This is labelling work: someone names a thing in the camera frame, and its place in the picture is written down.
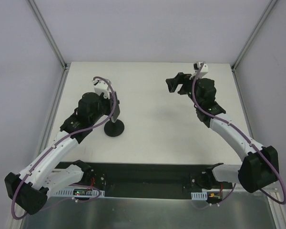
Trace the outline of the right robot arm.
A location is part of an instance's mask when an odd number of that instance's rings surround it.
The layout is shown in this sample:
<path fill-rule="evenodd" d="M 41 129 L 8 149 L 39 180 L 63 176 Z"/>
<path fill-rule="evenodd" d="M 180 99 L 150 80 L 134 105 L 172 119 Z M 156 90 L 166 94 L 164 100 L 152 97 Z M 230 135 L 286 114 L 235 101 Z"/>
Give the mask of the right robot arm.
<path fill-rule="evenodd" d="M 279 175 L 278 153 L 274 147 L 265 147 L 242 133 L 216 102 L 214 80 L 197 79 L 190 74 L 178 73 L 165 80 L 168 91 L 173 93 L 181 86 L 179 95 L 195 99 L 198 119 L 219 134 L 236 152 L 241 165 L 217 163 L 208 167 L 197 181 L 203 188 L 216 188 L 222 182 L 240 184 L 253 193 L 276 181 Z"/>

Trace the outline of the black phone stand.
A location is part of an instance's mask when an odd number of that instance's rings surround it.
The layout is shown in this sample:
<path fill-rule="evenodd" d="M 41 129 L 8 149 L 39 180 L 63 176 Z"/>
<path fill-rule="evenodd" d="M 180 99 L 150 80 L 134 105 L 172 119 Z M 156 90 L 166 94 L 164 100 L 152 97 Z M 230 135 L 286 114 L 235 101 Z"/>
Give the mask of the black phone stand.
<path fill-rule="evenodd" d="M 109 137 L 118 137 L 124 132 L 125 126 L 120 119 L 113 119 L 112 117 L 104 125 L 104 132 Z"/>

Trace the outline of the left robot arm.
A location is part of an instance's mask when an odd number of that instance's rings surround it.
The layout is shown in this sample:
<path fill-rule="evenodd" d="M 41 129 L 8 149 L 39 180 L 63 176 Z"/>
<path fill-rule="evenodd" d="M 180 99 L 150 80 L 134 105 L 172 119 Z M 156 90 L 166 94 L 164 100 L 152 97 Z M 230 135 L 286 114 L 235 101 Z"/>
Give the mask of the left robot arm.
<path fill-rule="evenodd" d="M 92 168 L 81 160 L 71 163 L 56 175 L 52 170 L 86 138 L 93 129 L 117 121 L 120 113 L 116 92 L 89 92 L 82 95 L 49 145 L 19 173 L 9 172 L 4 179 L 11 214 L 16 220 L 39 212 L 47 200 L 62 188 L 78 185 L 91 190 L 96 185 Z"/>

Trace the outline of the black smartphone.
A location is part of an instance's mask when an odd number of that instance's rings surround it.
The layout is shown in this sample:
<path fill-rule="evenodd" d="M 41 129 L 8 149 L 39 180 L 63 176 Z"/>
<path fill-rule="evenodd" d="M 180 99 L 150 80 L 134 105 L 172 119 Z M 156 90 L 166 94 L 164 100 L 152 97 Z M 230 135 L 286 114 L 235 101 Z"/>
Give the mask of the black smartphone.
<path fill-rule="evenodd" d="M 116 97 L 116 106 L 115 106 L 115 110 L 114 110 L 114 113 L 112 114 L 112 116 L 111 116 L 111 121 L 113 122 L 113 123 L 115 123 L 116 121 L 117 121 L 117 119 L 118 119 L 118 117 L 119 117 L 119 115 L 120 115 L 120 107 L 119 107 L 119 105 L 120 105 L 120 101 L 119 101 L 119 99 L 117 98 L 117 95 L 115 95 L 115 97 Z"/>

